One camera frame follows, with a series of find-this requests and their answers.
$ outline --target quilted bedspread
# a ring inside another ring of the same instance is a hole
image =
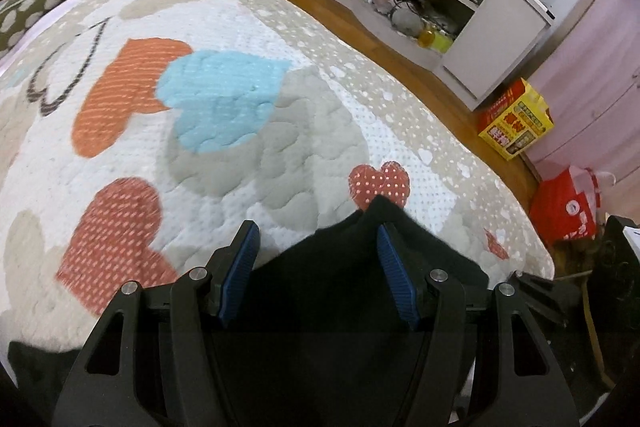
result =
[[[390,198],[493,286],[553,276],[521,206],[396,79],[285,0],[83,0],[0,77],[0,352],[84,343],[244,219],[257,265]]]

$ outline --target clothes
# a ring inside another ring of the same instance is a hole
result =
[[[430,334],[410,333],[398,317],[376,252],[378,227],[387,222],[434,267],[486,288],[478,265],[376,197],[365,212],[318,230],[254,270],[235,323],[207,337],[240,425],[393,423]],[[472,328],[467,335],[461,386],[475,354]],[[76,354],[10,346],[20,388],[47,403],[60,393],[55,383]]]
[[[23,396],[18,393],[11,378],[0,363],[0,412],[3,427],[46,427],[36,413],[28,406]]]
[[[604,403],[584,424],[585,427],[631,426],[638,424],[640,400],[640,350],[628,360],[624,373]]]

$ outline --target red polka dot heart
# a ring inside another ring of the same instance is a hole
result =
[[[409,197],[409,174],[398,162],[386,162],[377,170],[371,165],[358,165],[349,174],[351,199],[362,210],[378,194],[404,208]]]

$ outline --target yellow box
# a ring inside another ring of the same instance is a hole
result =
[[[479,136],[511,160],[553,129],[549,107],[530,84],[520,78],[478,120]]]

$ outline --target pink cabinet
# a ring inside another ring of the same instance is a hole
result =
[[[556,123],[527,150],[542,178],[570,164],[612,172],[626,190],[612,190],[606,210],[629,208],[640,198],[626,180],[640,180],[640,0],[594,0],[529,82]]]

